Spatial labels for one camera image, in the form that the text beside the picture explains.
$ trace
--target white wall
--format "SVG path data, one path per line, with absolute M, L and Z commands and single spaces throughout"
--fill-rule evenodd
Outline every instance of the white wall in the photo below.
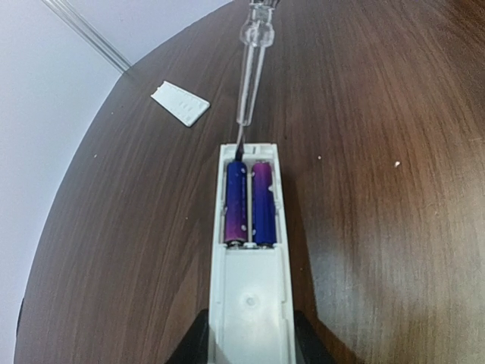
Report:
M 136 63 L 230 0 L 70 0 L 117 50 Z
M 119 73 L 40 0 L 0 2 L 0 362 L 59 184 Z

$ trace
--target purple battery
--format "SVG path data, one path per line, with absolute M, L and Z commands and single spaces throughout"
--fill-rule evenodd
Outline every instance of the purple battery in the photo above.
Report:
M 248 241 L 247 167 L 242 162 L 227 165 L 226 224 L 224 242 L 229 246 Z
M 271 165 L 256 163 L 252 167 L 252 240 L 271 246 L 276 239 Z

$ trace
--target wood grain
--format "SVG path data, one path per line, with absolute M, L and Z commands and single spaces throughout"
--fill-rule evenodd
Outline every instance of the wood grain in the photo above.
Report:
M 208 306 L 246 9 L 111 92 L 46 222 L 16 363 L 160 363 Z M 280 149 L 296 309 L 339 362 L 485 362 L 485 3 L 285 0 L 275 30 L 247 140 Z M 149 97 L 163 80 L 211 109 L 185 128 Z

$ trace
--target transparent screwdriver handle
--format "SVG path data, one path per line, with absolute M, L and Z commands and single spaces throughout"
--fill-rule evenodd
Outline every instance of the transparent screwdriver handle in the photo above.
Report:
M 251 124 L 264 63 L 264 52 L 274 41 L 271 21 L 276 5 L 277 1 L 252 0 L 249 5 L 248 20 L 241 28 L 239 37 L 245 47 L 236 120 L 244 127 Z

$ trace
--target metal strip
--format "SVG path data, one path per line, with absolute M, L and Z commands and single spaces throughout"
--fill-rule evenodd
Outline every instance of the metal strip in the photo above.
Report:
M 54 11 L 81 38 L 87 41 L 120 73 L 128 71 L 132 66 L 67 0 L 42 0 L 42 2 Z

